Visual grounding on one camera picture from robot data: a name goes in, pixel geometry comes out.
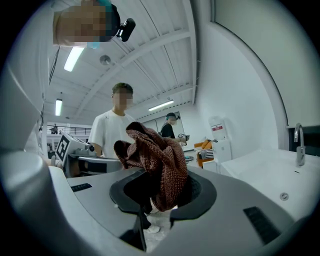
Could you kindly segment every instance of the short hair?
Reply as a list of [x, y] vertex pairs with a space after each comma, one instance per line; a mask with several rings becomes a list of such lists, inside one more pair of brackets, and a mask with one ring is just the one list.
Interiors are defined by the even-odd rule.
[[117, 83], [113, 88], [112, 88], [112, 93], [115, 94], [117, 93], [121, 88], [125, 88], [126, 92], [129, 94], [134, 94], [134, 89], [132, 89], [132, 87], [125, 83], [125, 82], [120, 82]]

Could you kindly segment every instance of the sink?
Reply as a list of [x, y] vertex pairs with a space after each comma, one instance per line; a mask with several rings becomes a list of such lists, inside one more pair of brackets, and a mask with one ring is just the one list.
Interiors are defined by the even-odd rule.
[[296, 154], [259, 149], [222, 163], [221, 174], [250, 184], [297, 221], [310, 215], [320, 199], [320, 157], [306, 155], [304, 166], [297, 166]]

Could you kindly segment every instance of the red label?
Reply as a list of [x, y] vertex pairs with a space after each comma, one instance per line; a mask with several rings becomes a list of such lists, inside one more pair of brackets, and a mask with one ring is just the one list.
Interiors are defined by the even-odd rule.
[[222, 130], [222, 126], [212, 128], [212, 131], [218, 131], [218, 130]]

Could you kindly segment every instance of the ceiling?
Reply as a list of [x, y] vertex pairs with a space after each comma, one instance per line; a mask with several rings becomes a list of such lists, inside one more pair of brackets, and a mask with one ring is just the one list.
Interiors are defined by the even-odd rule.
[[[56, 10], [77, 0], [63, 0]], [[86, 48], [72, 72], [64, 70], [71, 47], [61, 47], [46, 95], [48, 121], [92, 124], [96, 116], [112, 108], [112, 87], [120, 82], [133, 87], [134, 106], [127, 113], [136, 120], [165, 110], [149, 108], [167, 102], [169, 107], [193, 104], [197, 81], [197, 45], [190, 0], [112, 0], [121, 23], [133, 18], [136, 27], [124, 43], [119, 38]], [[100, 57], [108, 55], [109, 65]], [[55, 116], [56, 99], [63, 100], [61, 116]]]

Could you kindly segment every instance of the gray machine housing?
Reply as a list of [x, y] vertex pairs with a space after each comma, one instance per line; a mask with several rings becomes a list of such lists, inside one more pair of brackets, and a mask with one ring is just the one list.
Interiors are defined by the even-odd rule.
[[[121, 211], [110, 197], [115, 183], [143, 171], [140, 168], [66, 179], [60, 169], [48, 169], [39, 156], [23, 151], [2, 153], [0, 166], [3, 189], [13, 209], [51, 251], [91, 256], [145, 254], [120, 239], [135, 226], [137, 216]], [[270, 254], [292, 238], [303, 222], [294, 224], [286, 211], [243, 181], [190, 166], [188, 171], [212, 184], [214, 204], [196, 219], [175, 221], [167, 237], [149, 253], [152, 256]], [[92, 187], [71, 189], [86, 183]], [[267, 244], [244, 211], [254, 207], [278, 231]]]

